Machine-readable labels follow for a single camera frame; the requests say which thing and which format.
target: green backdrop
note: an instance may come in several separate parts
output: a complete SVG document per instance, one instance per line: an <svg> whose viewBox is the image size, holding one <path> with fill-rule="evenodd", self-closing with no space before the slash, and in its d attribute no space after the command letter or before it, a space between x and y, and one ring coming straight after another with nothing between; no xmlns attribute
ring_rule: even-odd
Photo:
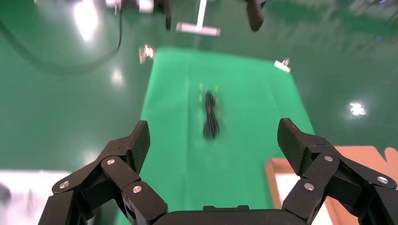
<svg viewBox="0 0 398 225"><path fill-rule="evenodd" d="M203 137L206 90L216 98L214 140ZM274 62L158 49L141 114L151 147L140 176L169 211L272 208L264 164L283 157L276 139L283 117L314 133L292 76Z"/></svg>

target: cardboard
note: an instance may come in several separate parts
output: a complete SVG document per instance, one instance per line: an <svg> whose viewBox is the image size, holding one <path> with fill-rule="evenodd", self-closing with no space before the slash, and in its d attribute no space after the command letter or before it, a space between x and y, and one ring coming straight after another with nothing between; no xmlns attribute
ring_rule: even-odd
<svg viewBox="0 0 398 225"><path fill-rule="evenodd" d="M336 149L346 158L379 171L398 180L398 166L393 162L398 161L398 152L393 148L386 148L384 158L373 146L337 146ZM268 183L272 200L276 209L282 208L282 200L278 192L277 173L294 173L289 162L285 158L272 158L265 164ZM325 205L333 225L358 225L358 219L351 215L337 200L327 197Z"/></svg>

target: black cable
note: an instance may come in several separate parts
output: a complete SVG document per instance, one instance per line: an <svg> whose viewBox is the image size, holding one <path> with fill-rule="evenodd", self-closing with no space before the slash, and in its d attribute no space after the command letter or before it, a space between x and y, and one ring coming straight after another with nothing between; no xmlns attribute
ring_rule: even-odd
<svg viewBox="0 0 398 225"><path fill-rule="evenodd" d="M13 49L25 60L27 60L33 67L38 70L55 74L55 75L71 75L71 74L85 74L95 70L96 68L102 66L104 63L111 60L119 52L120 45L122 44L122 5L119 11L119 43L117 47L111 52L99 57L98 59L74 66L61 65L49 61L45 61L37 56L35 56L31 51L29 51L15 36L10 32L10 30L5 26L4 22L0 20L0 33L6 38L6 40L11 44Z"/></svg>
<svg viewBox="0 0 398 225"><path fill-rule="evenodd" d="M215 100L214 97L212 95L212 93L208 90L206 92L206 122L205 122L205 126L203 128L203 135L205 137L210 137L212 136L213 138L215 138L215 135L218 133L219 131L219 127L218 127L218 122L217 122L217 118L215 117Z"/></svg>

